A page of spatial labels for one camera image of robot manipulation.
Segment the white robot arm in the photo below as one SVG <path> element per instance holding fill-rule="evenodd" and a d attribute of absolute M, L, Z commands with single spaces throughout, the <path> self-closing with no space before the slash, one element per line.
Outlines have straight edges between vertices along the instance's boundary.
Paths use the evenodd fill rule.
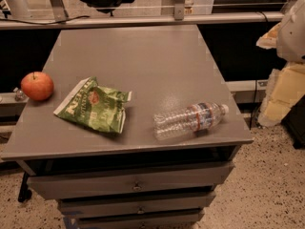
<path fill-rule="evenodd" d="M 297 0 L 284 15 L 276 39 L 277 55 L 305 63 L 305 0 Z"/>

